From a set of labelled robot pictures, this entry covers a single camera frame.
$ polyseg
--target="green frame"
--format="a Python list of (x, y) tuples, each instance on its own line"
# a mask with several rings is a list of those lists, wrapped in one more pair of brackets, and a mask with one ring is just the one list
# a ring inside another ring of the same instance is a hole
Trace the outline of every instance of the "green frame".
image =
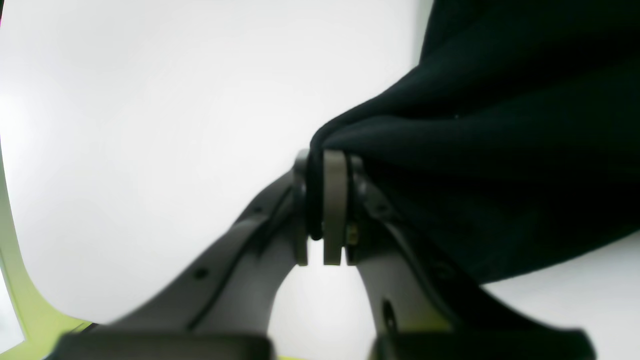
[(0, 271), (4, 275), (9, 297), (25, 338), (22, 343), (0, 354), (0, 360), (41, 360), (51, 352), (60, 335), (81, 331), (91, 324), (60, 313), (42, 297), (31, 282), (15, 234), (1, 147)]

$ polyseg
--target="dark fabric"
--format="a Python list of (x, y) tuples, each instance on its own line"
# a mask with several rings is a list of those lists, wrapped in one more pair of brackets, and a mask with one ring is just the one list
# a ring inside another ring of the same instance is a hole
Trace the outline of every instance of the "dark fabric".
[(310, 194), (323, 149), (361, 155), (479, 282), (628, 235), (640, 229), (638, 39), (637, 1), (436, 0), (419, 65), (316, 133)]

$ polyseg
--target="white backdrop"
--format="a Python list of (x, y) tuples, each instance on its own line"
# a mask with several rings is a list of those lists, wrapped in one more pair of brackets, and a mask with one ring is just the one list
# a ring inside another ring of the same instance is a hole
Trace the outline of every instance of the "white backdrop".
[[(60, 311), (99, 323), (148, 300), (290, 168), (322, 124), (417, 63), (430, 6), (7, 0), (0, 136), (36, 287)], [(549, 320), (592, 321), (602, 354), (615, 345), (621, 355), (609, 359), (637, 359), (637, 345), (623, 339), (640, 320), (632, 306), (640, 282), (621, 270), (637, 270), (634, 244), (621, 252), (626, 263), (596, 256), (604, 265), (594, 282), (582, 265), (490, 289)], [(364, 288), (354, 268), (320, 266), (320, 248), (311, 244), (312, 264), (281, 287), (269, 333), (285, 356), (363, 359), (374, 337)], [(624, 276), (625, 286), (598, 287)], [(575, 281), (594, 286), (564, 286)], [(557, 315), (565, 303), (583, 311)], [(635, 312), (610, 318), (610, 304)]]

